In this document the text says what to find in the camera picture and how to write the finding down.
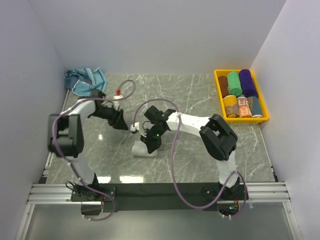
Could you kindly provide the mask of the white towel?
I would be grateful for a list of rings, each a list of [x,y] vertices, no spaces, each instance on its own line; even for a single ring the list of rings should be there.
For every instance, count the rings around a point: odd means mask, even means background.
[[[155,150],[152,153],[148,153],[148,148],[146,144],[142,141],[135,141],[132,146],[131,152],[132,152],[132,155],[136,157],[153,158],[158,155],[157,150]]]

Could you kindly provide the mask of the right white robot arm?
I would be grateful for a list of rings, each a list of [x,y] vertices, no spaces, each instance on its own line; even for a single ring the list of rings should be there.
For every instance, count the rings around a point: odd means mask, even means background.
[[[140,140],[132,147],[132,154],[140,157],[154,157],[162,145],[162,135],[167,131],[181,131],[200,137],[208,154],[217,162],[220,195],[233,199],[238,193],[240,184],[237,173],[229,180],[227,177],[237,171],[235,150],[238,137],[225,120],[218,114],[211,117],[199,117],[180,113],[174,109],[165,112],[151,106],[144,114],[152,124],[144,129],[142,123],[135,123],[140,133]]]

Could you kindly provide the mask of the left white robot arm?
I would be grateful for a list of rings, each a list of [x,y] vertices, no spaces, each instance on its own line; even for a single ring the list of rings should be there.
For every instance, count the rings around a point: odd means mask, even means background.
[[[122,98],[117,94],[111,100],[106,100],[102,91],[92,90],[89,96],[80,97],[67,110],[52,113],[48,117],[47,148],[64,159],[76,176],[72,184],[74,195],[89,201],[102,196],[97,175],[82,156],[85,146],[82,124],[90,117],[97,117],[106,120],[116,130],[127,131],[129,128],[124,120],[124,110],[119,105]]]

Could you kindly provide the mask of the brown rolled towel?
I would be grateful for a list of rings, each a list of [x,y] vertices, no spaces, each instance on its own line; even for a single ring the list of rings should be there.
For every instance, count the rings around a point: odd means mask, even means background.
[[[225,98],[230,93],[228,91],[228,78],[226,76],[219,76],[218,83],[221,91],[222,98]]]

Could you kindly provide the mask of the yellow plastic bin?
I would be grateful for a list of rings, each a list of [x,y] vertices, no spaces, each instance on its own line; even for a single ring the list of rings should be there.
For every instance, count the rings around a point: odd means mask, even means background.
[[[265,103],[265,100],[264,100],[260,85],[259,85],[259,83],[257,81],[257,77],[256,77],[256,75],[255,75],[253,70],[250,70],[250,74],[251,74],[252,81],[254,83],[255,89],[256,89],[256,91],[258,93],[258,102],[259,102],[259,106],[260,106],[260,109],[261,109],[261,112],[262,112],[262,117],[249,117],[249,118],[248,117],[243,117],[243,118],[240,118],[240,117],[229,118],[229,117],[227,117],[226,111],[225,111],[225,106],[224,106],[224,103],[223,103],[221,88],[220,88],[220,84],[219,84],[219,81],[218,81],[218,77],[227,76],[232,71],[235,71],[235,72],[238,73],[240,70],[241,69],[216,69],[214,71],[214,81],[215,81],[216,88],[217,88],[217,94],[218,94],[218,98],[219,98],[219,105],[220,105],[222,117],[224,118],[224,120],[227,123],[230,123],[230,124],[249,124],[249,123],[250,124],[251,123],[252,124],[260,124],[260,123],[268,121],[270,119],[268,108],[266,106],[266,103]]]

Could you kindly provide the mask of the orange lettered rolled towel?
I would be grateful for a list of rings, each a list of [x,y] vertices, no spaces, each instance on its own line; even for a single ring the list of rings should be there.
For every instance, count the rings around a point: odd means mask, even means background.
[[[249,101],[246,97],[239,96],[237,98],[237,105],[240,118],[251,118],[253,116],[249,107]]]

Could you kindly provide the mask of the green rolled towel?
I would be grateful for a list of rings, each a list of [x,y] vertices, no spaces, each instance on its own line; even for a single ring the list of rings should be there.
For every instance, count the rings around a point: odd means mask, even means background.
[[[227,83],[228,83],[227,89],[231,95],[238,97],[243,93],[240,78],[236,71],[231,71],[227,75]]]

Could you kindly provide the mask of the dark blue rolled towel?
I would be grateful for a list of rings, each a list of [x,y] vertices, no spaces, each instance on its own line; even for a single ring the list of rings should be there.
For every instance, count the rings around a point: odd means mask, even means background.
[[[253,118],[262,118],[263,113],[259,103],[259,99],[256,96],[250,96],[247,98],[249,109]]]

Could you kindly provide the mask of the purple rolled towel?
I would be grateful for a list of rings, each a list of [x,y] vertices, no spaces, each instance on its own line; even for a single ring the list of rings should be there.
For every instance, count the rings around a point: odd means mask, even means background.
[[[253,78],[249,69],[242,69],[239,73],[239,80],[242,89],[243,95],[248,97],[259,97],[258,92],[256,90],[255,84],[253,82]]]

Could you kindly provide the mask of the aluminium rail frame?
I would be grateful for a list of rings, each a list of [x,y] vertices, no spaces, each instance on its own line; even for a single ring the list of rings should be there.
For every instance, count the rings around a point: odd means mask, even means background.
[[[217,161],[209,155],[202,139],[186,133],[202,144],[192,151],[197,163],[206,162],[209,170],[195,183],[219,183]],[[104,164],[109,171],[109,182],[99,184],[133,184],[122,182],[119,157],[110,151]],[[211,169],[218,176],[211,175]],[[98,202],[72,202],[72,184],[33,184],[27,199],[31,206],[64,204],[65,208],[50,209],[38,216],[18,239],[30,240],[300,240],[302,234],[292,209],[291,198],[284,182],[246,183],[236,169],[239,186],[233,199],[218,195],[207,205],[189,203],[180,193],[175,170],[170,169],[170,184],[188,209],[130,210],[102,212]]]

